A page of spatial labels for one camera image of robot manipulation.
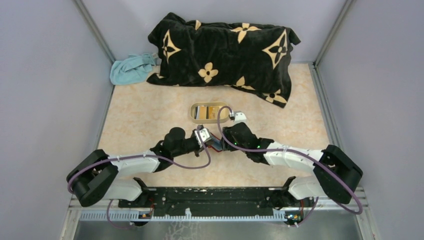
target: blue object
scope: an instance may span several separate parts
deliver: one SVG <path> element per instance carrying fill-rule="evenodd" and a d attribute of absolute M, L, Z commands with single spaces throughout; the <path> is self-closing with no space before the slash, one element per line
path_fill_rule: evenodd
<path fill-rule="evenodd" d="M 123 61 L 115 61 L 110 70 L 110 81 L 114 85 L 127 85 L 144 82 L 156 65 L 155 57 L 150 53 L 129 55 Z"/>

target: plastic container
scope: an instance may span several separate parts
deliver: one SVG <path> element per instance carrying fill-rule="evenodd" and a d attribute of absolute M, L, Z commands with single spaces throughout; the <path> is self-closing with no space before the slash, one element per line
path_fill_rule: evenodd
<path fill-rule="evenodd" d="M 196 119 L 196 115 L 199 114 L 199 111 L 197 111 L 197 107 L 218 107 L 218 109 L 221 109 L 223 106 L 227 106 L 227 104 L 222 101 L 196 102 L 190 107 L 190 119 L 191 121 L 193 121 L 193 123 L 196 124 L 216 124 L 218 122 L 218 116 L 215 116 L 215 114 L 218 114 L 218 111 L 214 111 L 213 116 L 208 119 Z M 226 121 L 228 121 L 230 119 L 229 114 L 230 112 L 227 108 L 222 110 L 219 123 L 225 123 Z"/>

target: metal frame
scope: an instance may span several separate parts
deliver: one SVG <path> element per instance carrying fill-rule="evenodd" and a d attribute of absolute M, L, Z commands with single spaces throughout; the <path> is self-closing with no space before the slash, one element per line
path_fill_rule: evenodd
<path fill-rule="evenodd" d="M 87 10 L 85 4 L 83 3 L 82 0 L 72 0 L 75 3 L 75 6 L 77 7 L 77 9 L 79 10 L 79 12 L 81 13 L 81 16 L 83 17 L 83 19 L 85 20 L 87 27 L 90 29 L 90 31 L 92 32 L 93 36 L 96 38 L 99 46 L 101 47 L 101 49 L 103 50 L 104 54 L 106 55 L 106 57 L 109 59 L 109 61 L 111 62 L 111 64 L 115 61 L 115 57 L 112 53 L 112 51 L 110 50 L 106 40 L 103 38 L 99 28 L 96 26 L 95 21 L 93 20 L 93 18 L 91 17 L 89 11 Z M 334 26 L 332 27 L 322 49 L 320 50 L 317 59 L 314 63 L 309 62 L 309 70 L 310 70 L 310 74 L 312 76 L 312 81 L 315 87 L 315 92 L 318 98 L 318 102 L 319 102 L 319 106 L 322 112 L 322 116 L 324 118 L 324 124 L 325 124 L 325 128 L 327 131 L 327 135 L 328 138 L 330 140 L 330 142 L 332 144 L 338 145 L 340 148 L 343 148 L 342 142 L 341 142 L 341 138 L 339 135 L 339 131 L 336 125 L 336 122 L 334 120 L 334 116 L 331 110 L 331 106 L 329 104 L 329 100 L 327 98 L 327 94 L 326 94 L 326 90 L 325 90 L 325 86 L 322 82 L 322 78 L 321 75 L 319 73 L 319 64 L 321 63 L 325 53 L 327 52 L 330 44 L 332 43 L 332 40 L 335 36 L 335 34 L 337 33 L 346 13 L 349 11 L 350 7 L 353 5 L 353 3 L 356 0 L 347 0 L 339 14 L 339 16 L 337 17 L 336 22 L 334 23 Z M 104 120 L 103 120 L 103 125 L 99 130 L 98 133 L 98 141 L 96 146 L 98 146 L 99 141 L 100 141 L 100 137 L 101 137 L 101 133 L 103 130 L 103 126 L 104 126 L 104 121 L 106 121 L 106 115 L 109 109 L 109 105 L 112 99 L 112 95 L 113 95 L 113 90 L 111 92 L 110 98 L 109 98 L 109 103 L 108 103 L 108 107 L 106 109 L 106 112 L 104 114 Z M 355 191 L 355 194 L 359 197 L 362 205 L 363 205 L 363 213 L 361 215 L 357 216 L 357 222 L 358 222 L 358 226 L 359 229 L 361 231 L 362 234 L 362 238 L 364 240 L 379 240 L 379 234 L 378 234 L 378 230 L 376 228 L 376 224 L 374 221 L 374 218 L 372 216 L 371 210 L 368 206 L 368 202 L 367 202 L 367 198 L 364 192 L 364 189 L 362 187 L 358 187 Z M 71 200 L 70 200 L 70 204 L 69 204 L 69 208 L 66 214 L 66 218 L 63 224 L 63 229 L 60 235 L 60 239 L 61 240 L 73 240 L 75 237 L 75 233 L 77 230 L 77 226 L 78 226 L 78 222 L 79 219 L 81 217 L 81 215 L 84 212 L 87 211 L 101 211 L 104 213 L 106 213 L 106 208 L 109 204 L 109 200 L 101 200 L 99 201 L 97 204 L 90 206 L 90 207 L 82 207 L 80 205 L 80 203 L 78 202 L 78 200 L 75 198 L 75 196 L 73 195 Z M 358 207 L 356 206 L 355 202 L 351 202 L 350 204 L 347 205 L 349 208 L 351 209 L 358 209 Z M 118 213 L 118 212 L 123 212 L 123 213 L 128 213 L 129 210 L 130 211 L 149 211 L 148 208 L 118 208 L 117 203 L 112 203 L 111 205 L 111 209 L 113 210 L 113 212 Z M 283 210 L 285 211 L 293 211 L 293 210 L 297 210 L 297 208 L 284 208 Z M 340 206 L 338 206 L 334 201 L 330 200 L 329 198 L 323 197 L 319 200 L 317 208 L 315 209 L 316 211 L 326 211 L 326 210 L 342 210 L 342 208 Z"/>

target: beige tray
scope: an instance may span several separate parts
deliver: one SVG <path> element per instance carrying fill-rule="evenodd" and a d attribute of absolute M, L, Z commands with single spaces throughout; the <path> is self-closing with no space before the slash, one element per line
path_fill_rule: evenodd
<path fill-rule="evenodd" d="M 218 122 L 217 119 L 195 119 L 196 107 L 198 107 L 198 106 L 223 107 L 223 106 L 227 106 L 227 104 L 225 102 L 222 102 L 222 101 L 211 101 L 211 102 L 196 102 L 195 104 L 191 105 L 189 115 L 190 115 L 190 119 L 193 121 L 193 123 L 195 123 L 195 124 L 216 124 Z M 230 114 L 230 112 L 229 112 L 228 109 L 222 110 L 219 123 L 225 123 L 226 121 L 228 121 L 230 119 L 229 114 Z"/>

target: gray floor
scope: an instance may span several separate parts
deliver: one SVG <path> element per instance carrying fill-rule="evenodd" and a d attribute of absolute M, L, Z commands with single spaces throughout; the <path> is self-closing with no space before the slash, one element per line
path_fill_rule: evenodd
<path fill-rule="evenodd" d="M 317 210 L 299 228 L 270 222 L 150 222 L 122 230 L 106 221 L 81 221 L 74 240 L 361 240 L 356 217 Z"/>

